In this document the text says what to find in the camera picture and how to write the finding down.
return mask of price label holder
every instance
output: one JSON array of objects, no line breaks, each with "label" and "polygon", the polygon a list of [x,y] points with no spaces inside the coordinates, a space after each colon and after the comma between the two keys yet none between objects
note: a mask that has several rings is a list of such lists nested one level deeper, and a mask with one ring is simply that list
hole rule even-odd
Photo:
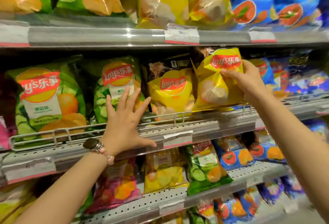
[{"label": "price label holder", "polygon": [[255,175],[247,179],[247,187],[251,187],[264,182],[264,174]]},{"label": "price label holder", "polygon": [[8,184],[56,174],[55,162],[51,157],[2,166]]},{"label": "price label holder", "polygon": [[255,122],[255,130],[260,130],[266,128],[263,120],[261,118],[257,118]]},{"label": "price label holder", "polygon": [[172,214],[184,209],[184,199],[159,206],[160,216]]},{"label": "price label holder", "polygon": [[276,43],[273,32],[267,31],[249,31],[251,43]]},{"label": "price label holder", "polygon": [[195,26],[168,24],[165,32],[165,43],[199,45],[200,36]]},{"label": "price label holder", "polygon": [[0,22],[0,47],[30,47],[29,26],[7,25]]},{"label": "price label holder", "polygon": [[192,144],[193,130],[182,131],[174,134],[163,136],[163,148],[170,149],[173,147]]},{"label": "price label holder", "polygon": [[320,116],[329,115],[329,104],[319,106],[318,110],[315,113]]},{"label": "price label holder", "polygon": [[287,214],[297,212],[299,210],[298,202],[296,200],[290,200],[288,203],[284,203],[284,210]]}]

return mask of finger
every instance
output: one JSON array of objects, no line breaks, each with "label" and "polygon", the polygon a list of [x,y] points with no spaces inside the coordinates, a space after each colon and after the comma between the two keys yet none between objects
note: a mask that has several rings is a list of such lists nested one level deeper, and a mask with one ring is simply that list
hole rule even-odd
[{"label": "finger", "polygon": [[243,71],[244,73],[255,73],[256,71],[259,73],[259,70],[254,64],[248,60],[243,59],[242,60],[242,65],[243,65]]},{"label": "finger", "polygon": [[126,108],[126,101],[127,101],[128,96],[129,96],[129,91],[130,91],[130,87],[127,86],[126,89],[124,90],[121,98],[119,99],[119,103],[118,103],[118,106],[117,106],[117,111],[121,111],[121,110],[124,110]]},{"label": "finger", "polygon": [[140,118],[142,117],[142,115],[144,114],[147,106],[149,105],[151,101],[151,97],[148,97],[145,99],[145,101],[137,108],[135,115],[138,118],[138,121],[140,120]]},{"label": "finger", "polygon": [[151,146],[151,147],[156,148],[157,144],[150,139],[138,137],[138,146],[140,146],[140,147]]},{"label": "finger", "polygon": [[225,77],[235,79],[238,82],[243,79],[243,75],[244,75],[243,73],[236,72],[236,71],[233,71],[233,70],[226,70],[226,69],[221,69],[220,73],[222,75],[224,75]]},{"label": "finger", "polygon": [[134,110],[136,99],[139,96],[140,92],[141,92],[141,88],[138,88],[134,91],[134,93],[132,93],[130,95],[130,97],[127,100],[127,103],[126,103],[126,110],[128,110],[128,111],[133,111]]},{"label": "finger", "polygon": [[111,118],[115,115],[115,110],[112,106],[112,100],[111,100],[110,95],[106,96],[106,111],[107,111],[107,119],[108,120],[109,120],[109,118]]}]

